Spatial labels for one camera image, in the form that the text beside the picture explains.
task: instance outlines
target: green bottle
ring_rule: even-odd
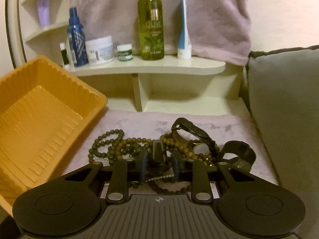
[[[164,58],[161,0],[138,1],[138,25],[142,59],[159,60]]]

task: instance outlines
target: gray cushion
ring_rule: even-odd
[[[252,115],[284,188],[306,205],[299,235],[319,238],[319,46],[252,52]]]

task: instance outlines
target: plastic tray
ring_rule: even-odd
[[[46,182],[107,103],[44,56],[0,79],[0,205]]]

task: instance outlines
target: purple tube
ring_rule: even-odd
[[[50,0],[37,0],[41,28],[50,25]]]

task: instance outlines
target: round black pad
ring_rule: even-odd
[[[73,205],[73,200],[64,194],[48,194],[39,198],[35,207],[47,215],[58,215],[68,211]]]
[[[45,183],[23,193],[12,213],[16,223],[29,235],[62,237],[89,226],[100,212],[93,192],[68,181],[58,186]]]
[[[238,182],[218,203],[221,218],[246,236],[277,237],[294,231],[305,206],[293,193],[275,185]]]
[[[246,200],[246,207],[255,214],[271,216],[282,209],[282,202],[274,196],[259,194],[249,197]]]

